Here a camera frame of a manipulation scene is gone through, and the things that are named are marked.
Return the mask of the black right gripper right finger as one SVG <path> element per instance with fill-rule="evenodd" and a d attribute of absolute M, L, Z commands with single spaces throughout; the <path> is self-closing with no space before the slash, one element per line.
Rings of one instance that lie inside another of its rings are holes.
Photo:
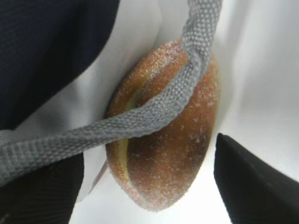
<path fill-rule="evenodd" d="M 221 133 L 216 139 L 214 179 L 231 223 L 299 222 L 299 182 Z"/>

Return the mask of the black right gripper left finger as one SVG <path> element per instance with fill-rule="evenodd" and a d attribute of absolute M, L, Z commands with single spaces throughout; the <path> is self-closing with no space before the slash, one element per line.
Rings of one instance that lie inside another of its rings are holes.
<path fill-rule="evenodd" d="M 84 177 L 78 154 L 0 188 L 2 224 L 67 224 Z"/>

